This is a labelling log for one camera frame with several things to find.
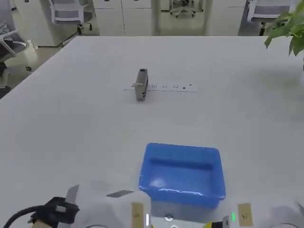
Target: black cable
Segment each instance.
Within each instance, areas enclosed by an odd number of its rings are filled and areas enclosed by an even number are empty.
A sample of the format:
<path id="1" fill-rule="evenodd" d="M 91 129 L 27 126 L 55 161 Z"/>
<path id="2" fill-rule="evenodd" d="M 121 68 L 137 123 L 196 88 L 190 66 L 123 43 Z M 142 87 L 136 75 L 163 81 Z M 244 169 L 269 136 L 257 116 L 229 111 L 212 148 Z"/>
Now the black cable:
<path id="1" fill-rule="evenodd" d="M 30 208 L 26 208 L 24 210 L 21 210 L 19 212 L 17 212 L 16 214 L 14 214 L 12 217 L 10 217 L 10 219 L 6 222 L 6 224 L 4 225 L 3 228 L 9 228 L 11 226 L 11 224 L 17 220 L 18 218 L 20 218 L 21 216 L 27 215 L 29 213 L 32 212 L 37 212 L 37 211 L 41 211 L 41 210 L 52 210 L 54 209 L 54 206 L 50 206 L 50 205 L 39 205 L 39 206 L 33 206 Z"/>

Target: plant leaf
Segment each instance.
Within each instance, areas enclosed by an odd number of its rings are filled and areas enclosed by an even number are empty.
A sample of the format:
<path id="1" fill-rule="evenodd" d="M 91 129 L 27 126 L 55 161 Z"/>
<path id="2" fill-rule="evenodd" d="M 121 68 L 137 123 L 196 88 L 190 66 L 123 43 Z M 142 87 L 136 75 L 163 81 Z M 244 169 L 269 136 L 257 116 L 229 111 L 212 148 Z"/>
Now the plant leaf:
<path id="1" fill-rule="evenodd" d="M 269 47 L 271 41 L 272 41 L 272 38 L 271 38 L 271 37 L 268 37 L 268 38 L 265 40 L 264 44 L 265 44 L 266 48 Z"/>
<path id="2" fill-rule="evenodd" d="M 289 12 L 285 12 L 285 13 L 282 13 L 280 16 L 278 16 L 273 24 L 276 25 L 278 22 L 282 21 L 282 20 L 289 20 L 290 18 L 292 18 L 293 15 Z"/>
<path id="3" fill-rule="evenodd" d="M 300 1 L 300 3 L 296 6 L 294 14 L 302 13 L 304 10 L 304 2 Z"/>
<path id="4" fill-rule="evenodd" d="M 300 38 L 297 39 L 297 42 L 293 48 L 294 55 L 297 56 L 299 52 L 302 50 L 304 50 L 304 36 L 301 36 Z"/>
<path id="5" fill-rule="evenodd" d="M 273 29 L 269 33 L 269 37 L 271 38 L 277 38 L 281 36 L 287 36 L 289 32 L 289 26 L 281 26 L 276 29 Z"/>
<path id="6" fill-rule="evenodd" d="M 293 36 L 293 38 L 291 39 L 290 44 L 289 44 L 289 55 L 293 51 L 294 46 L 297 44 L 297 42 L 298 42 L 298 38 Z"/>
<path id="7" fill-rule="evenodd" d="M 298 24 L 290 28 L 290 32 L 293 34 L 297 34 L 302 30 L 304 30 L 304 24 Z"/>

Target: small gray device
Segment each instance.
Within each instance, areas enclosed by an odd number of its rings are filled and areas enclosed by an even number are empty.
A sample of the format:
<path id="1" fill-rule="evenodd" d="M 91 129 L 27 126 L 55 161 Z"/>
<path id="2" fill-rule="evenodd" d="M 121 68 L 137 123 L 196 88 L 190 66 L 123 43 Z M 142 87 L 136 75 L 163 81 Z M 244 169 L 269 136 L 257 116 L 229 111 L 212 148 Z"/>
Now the small gray device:
<path id="1" fill-rule="evenodd" d="M 135 82 L 136 100 L 143 101 L 146 98 L 148 87 L 148 70 L 140 69 Z"/>

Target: green light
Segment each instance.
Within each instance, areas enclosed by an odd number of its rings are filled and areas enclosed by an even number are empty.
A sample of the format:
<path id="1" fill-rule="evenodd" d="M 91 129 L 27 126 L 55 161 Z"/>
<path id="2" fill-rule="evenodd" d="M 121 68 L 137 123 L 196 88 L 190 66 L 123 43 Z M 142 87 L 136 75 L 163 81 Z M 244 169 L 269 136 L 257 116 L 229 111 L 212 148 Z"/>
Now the green light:
<path id="1" fill-rule="evenodd" d="M 231 213 L 231 219 L 233 222 L 236 220 L 236 215 L 234 212 Z"/>

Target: metal object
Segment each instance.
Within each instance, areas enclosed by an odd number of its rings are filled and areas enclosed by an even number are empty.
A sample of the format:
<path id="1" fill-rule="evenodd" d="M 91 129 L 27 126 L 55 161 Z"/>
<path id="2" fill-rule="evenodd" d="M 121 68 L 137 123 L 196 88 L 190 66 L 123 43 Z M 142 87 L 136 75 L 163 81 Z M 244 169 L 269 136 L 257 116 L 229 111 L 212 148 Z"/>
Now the metal object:
<path id="1" fill-rule="evenodd" d="M 135 82 L 136 100 L 143 101 L 146 98 L 148 87 L 148 70 L 140 69 Z"/>
<path id="2" fill-rule="evenodd" d="M 173 221 L 173 216 L 171 214 L 166 214 L 165 215 L 165 220 L 166 220 L 166 222 L 172 222 Z"/>

